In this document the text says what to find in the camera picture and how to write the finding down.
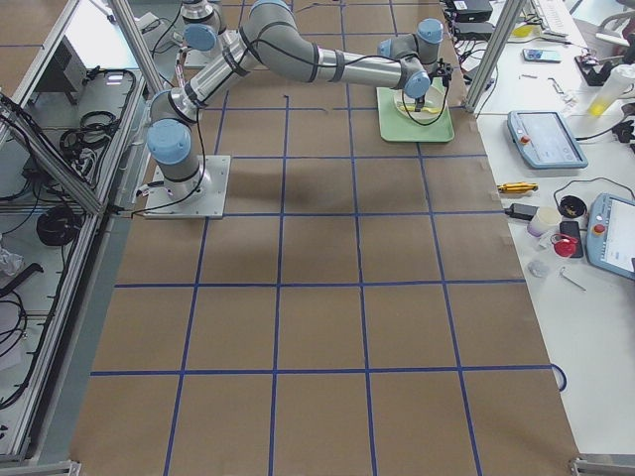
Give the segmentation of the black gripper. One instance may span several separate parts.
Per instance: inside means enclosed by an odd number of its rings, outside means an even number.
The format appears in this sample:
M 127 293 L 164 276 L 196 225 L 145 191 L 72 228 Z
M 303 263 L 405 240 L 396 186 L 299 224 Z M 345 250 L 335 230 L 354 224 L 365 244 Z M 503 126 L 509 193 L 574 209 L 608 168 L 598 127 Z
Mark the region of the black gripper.
M 431 80 L 439 78 L 441 84 L 445 89 L 449 89 L 449 85 L 452 77 L 452 65 L 443 59 L 438 59 L 433 67 L 433 70 L 429 73 Z M 424 96 L 417 98 L 415 102 L 415 111 L 422 112 L 425 108 L 426 98 Z

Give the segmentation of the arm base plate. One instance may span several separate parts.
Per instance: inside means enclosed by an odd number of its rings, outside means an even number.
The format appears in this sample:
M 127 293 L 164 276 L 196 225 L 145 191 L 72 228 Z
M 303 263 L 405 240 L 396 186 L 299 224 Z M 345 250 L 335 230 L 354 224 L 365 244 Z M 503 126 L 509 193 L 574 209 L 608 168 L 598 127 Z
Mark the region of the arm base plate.
M 226 203 L 230 156 L 198 155 L 198 173 L 188 180 L 165 178 L 157 165 L 142 215 L 151 219 L 221 219 Z
M 231 39 L 230 31 L 216 33 L 214 30 L 189 29 L 185 32 L 188 48 L 185 65 L 187 68 L 203 68 L 209 64 L 225 64 L 223 48 Z

